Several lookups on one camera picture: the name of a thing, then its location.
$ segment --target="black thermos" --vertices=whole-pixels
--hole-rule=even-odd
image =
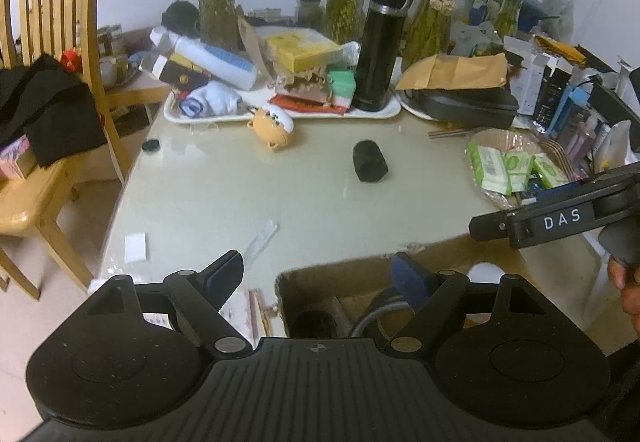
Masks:
[[[386,90],[398,55],[406,14],[414,0],[370,0],[356,69],[353,106],[378,112],[386,106]]]

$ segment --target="brown envelope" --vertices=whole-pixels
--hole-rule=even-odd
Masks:
[[[507,58],[504,54],[479,58],[439,54],[409,67],[396,90],[494,88],[505,83]]]

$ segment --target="white plate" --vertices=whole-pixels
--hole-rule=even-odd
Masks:
[[[275,92],[273,89],[260,88],[258,90],[252,90],[250,92],[244,92],[239,90],[239,94],[242,96],[242,100],[250,106],[261,107],[268,103]],[[402,110],[400,101],[392,96],[389,98],[389,102],[380,112],[364,112],[358,109],[352,109],[345,115],[340,114],[324,114],[321,112],[302,113],[287,110],[287,113],[296,119],[390,119],[396,117]],[[183,115],[177,105],[177,98],[175,92],[171,92],[169,97],[165,100],[162,107],[162,113],[167,121],[176,123],[178,125],[205,125],[212,123],[228,123],[230,121],[248,121],[254,115],[250,112],[238,115],[220,115],[217,117],[198,117],[191,119],[186,115]]]
[[[412,105],[411,101],[409,101],[406,98],[404,91],[398,91],[396,93],[396,97],[398,98],[398,101],[402,105],[402,108],[405,109],[407,112],[410,112],[416,117],[420,117],[420,119],[424,119],[426,121],[438,121],[438,119],[434,119],[429,114],[424,113],[424,111],[418,106]],[[524,122],[523,119],[521,119],[520,115],[516,115],[515,119],[513,120],[513,123],[511,124],[511,128],[529,130],[529,126],[526,124],[526,122]]]

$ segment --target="white bottle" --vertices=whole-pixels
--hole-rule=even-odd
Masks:
[[[251,89],[258,77],[258,69],[250,61],[221,48],[181,36],[163,26],[153,28],[149,37],[163,54],[177,52],[239,89]]]

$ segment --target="floor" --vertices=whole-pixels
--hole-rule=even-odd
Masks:
[[[94,274],[120,189],[119,181],[79,184],[80,198],[66,203],[58,218]],[[14,442],[40,423],[24,383],[26,363],[86,294],[60,271],[37,240],[0,237],[0,246],[42,291],[38,302],[11,283],[6,293],[0,292],[0,442]]]

